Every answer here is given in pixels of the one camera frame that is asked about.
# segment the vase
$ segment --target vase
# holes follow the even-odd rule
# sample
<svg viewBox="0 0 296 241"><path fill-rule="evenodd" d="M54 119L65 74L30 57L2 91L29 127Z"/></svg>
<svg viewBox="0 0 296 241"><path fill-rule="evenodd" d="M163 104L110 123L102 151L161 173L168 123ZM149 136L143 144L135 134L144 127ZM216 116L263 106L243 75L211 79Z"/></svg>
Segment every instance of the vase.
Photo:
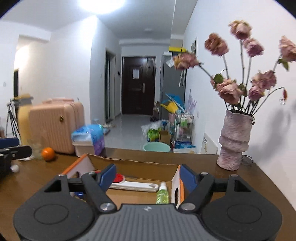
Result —
<svg viewBox="0 0 296 241"><path fill-rule="evenodd" d="M218 166L235 171L241 164L242 152L249 148L253 117L227 110L219 143L222 145Z"/></svg>

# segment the white brush handle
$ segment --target white brush handle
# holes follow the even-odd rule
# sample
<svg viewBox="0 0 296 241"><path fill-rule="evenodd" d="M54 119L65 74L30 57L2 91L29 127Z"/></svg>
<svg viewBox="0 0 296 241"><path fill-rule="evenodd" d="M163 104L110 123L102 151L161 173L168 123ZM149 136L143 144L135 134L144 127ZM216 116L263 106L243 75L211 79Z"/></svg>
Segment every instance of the white brush handle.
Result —
<svg viewBox="0 0 296 241"><path fill-rule="evenodd" d="M113 189L123 189L130 191L140 191L140 192L157 192L158 185L155 183L137 183L137 182L121 182L112 183L110 188Z"/></svg>

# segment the red brush head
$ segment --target red brush head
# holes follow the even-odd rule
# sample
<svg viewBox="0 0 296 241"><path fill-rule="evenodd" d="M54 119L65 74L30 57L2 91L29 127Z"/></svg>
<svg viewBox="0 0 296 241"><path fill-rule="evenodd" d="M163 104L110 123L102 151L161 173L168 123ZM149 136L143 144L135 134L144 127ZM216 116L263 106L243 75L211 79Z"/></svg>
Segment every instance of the red brush head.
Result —
<svg viewBox="0 0 296 241"><path fill-rule="evenodd" d="M120 183L124 180L124 176L121 174L116 174L115 179L113 180L113 183Z"/></svg>

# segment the orange fruit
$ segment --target orange fruit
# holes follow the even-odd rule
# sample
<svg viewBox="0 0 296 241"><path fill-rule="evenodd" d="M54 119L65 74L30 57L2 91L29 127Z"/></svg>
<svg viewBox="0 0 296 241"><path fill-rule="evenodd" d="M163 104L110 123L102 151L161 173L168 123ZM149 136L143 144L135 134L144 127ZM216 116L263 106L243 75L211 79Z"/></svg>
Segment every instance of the orange fruit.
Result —
<svg viewBox="0 0 296 241"><path fill-rule="evenodd" d="M55 158L55 152L52 148L46 147L42 150L41 156L45 161L51 161Z"/></svg>

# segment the glossy floor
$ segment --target glossy floor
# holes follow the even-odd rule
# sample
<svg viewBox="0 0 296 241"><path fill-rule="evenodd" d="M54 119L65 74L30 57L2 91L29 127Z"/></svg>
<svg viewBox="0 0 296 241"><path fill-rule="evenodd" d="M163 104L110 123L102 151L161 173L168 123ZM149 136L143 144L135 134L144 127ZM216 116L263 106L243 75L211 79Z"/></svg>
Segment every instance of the glossy floor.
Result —
<svg viewBox="0 0 296 241"><path fill-rule="evenodd" d="M147 115L119 115L111 122L116 127L105 136L105 146L110 148L143 150L147 143L141 126L150 124Z"/></svg>

